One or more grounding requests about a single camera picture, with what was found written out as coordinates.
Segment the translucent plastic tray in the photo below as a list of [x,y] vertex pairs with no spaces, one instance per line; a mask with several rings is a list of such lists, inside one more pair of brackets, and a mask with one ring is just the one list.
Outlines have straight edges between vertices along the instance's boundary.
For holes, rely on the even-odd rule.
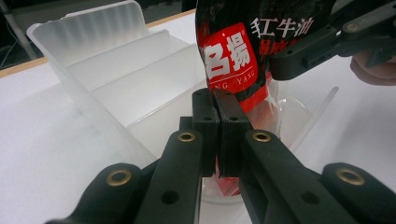
[[[196,45],[166,30],[150,32],[135,1],[35,24],[27,34],[49,58],[84,115],[120,154],[128,152],[128,162],[140,167],[156,160],[158,153],[148,150],[127,127],[205,80]],[[175,108],[173,114],[182,113]]]

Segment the clear plastic container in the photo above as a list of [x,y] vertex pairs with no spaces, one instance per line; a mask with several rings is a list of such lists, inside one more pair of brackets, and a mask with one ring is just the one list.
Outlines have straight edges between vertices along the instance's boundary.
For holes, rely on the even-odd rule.
[[205,80],[196,45],[150,32],[135,1],[34,24],[27,34],[83,114],[141,168],[157,157],[127,127]]
[[[144,118],[137,120],[127,127],[128,131],[155,157],[160,158],[168,140],[168,136],[178,129],[179,118],[181,116],[191,116],[191,95],[195,90],[205,87],[205,82],[201,82],[191,90],[188,90],[175,98],[171,103],[158,108]],[[308,108],[299,99],[280,89],[276,98],[276,118],[279,119],[279,126],[276,135],[291,151],[304,140],[318,118],[325,111],[338,91],[337,87],[330,90],[329,94],[322,102],[311,102],[314,108]],[[204,178],[202,199],[206,203],[231,204],[241,203],[240,195],[224,196],[219,188],[218,180],[215,176]],[[237,182],[230,181],[231,194],[237,191]]]

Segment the wooden table edge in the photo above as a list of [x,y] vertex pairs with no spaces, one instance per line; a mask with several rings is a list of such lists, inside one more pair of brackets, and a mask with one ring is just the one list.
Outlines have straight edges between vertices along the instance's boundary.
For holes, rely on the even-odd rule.
[[[192,9],[192,10],[189,10],[189,11],[185,11],[185,12],[182,12],[182,13],[178,13],[178,14],[176,14],[174,16],[170,16],[170,17],[158,20],[158,21],[150,22],[150,23],[147,24],[147,27],[150,28],[150,27],[153,27],[153,26],[156,26],[156,25],[160,25],[160,24],[166,23],[168,21],[173,21],[173,20],[179,19],[181,17],[190,15],[190,14],[192,14],[194,12],[195,12],[195,9]],[[6,77],[6,76],[9,76],[9,75],[12,75],[12,74],[24,71],[24,70],[27,70],[29,68],[33,68],[33,67],[39,66],[40,64],[47,63],[47,62],[48,62],[48,59],[46,57],[43,57],[43,58],[32,60],[32,61],[27,62],[27,63],[18,64],[18,65],[15,65],[13,67],[6,68],[4,70],[0,70],[0,78],[1,77]]]

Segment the transparent plastic cup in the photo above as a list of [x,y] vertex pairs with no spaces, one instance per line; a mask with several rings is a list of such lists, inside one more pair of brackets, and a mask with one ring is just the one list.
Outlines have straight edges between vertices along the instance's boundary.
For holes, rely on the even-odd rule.
[[[191,116],[192,114],[192,93],[204,87],[205,83],[201,82],[189,91],[184,92],[171,103],[128,126],[128,131],[150,153],[160,158],[168,136],[178,130],[180,117]],[[299,99],[285,91],[278,89],[278,95],[273,99],[273,101],[276,101],[276,106],[271,108],[271,110],[275,111],[266,111],[268,114],[273,114],[272,117],[267,117],[272,119],[269,122],[271,127],[268,128],[276,133],[290,151],[295,151],[332,101],[338,88],[334,87],[330,90],[327,97],[316,104],[316,108],[307,108]],[[202,188],[202,200],[206,203],[216,204],[241,203],[242,197],[237,194],[237,191],[237,179],[219,179],[216,175],[205,177]]]

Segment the person's hand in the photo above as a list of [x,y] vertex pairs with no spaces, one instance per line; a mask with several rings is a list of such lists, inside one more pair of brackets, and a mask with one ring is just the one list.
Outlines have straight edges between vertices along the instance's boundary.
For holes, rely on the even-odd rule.
[[396,57],[386,63],[367,68],[364,65],[369,56],[368,52],[361,52],[352,57],[350,68],[362,81],[378,86],[396,85]]

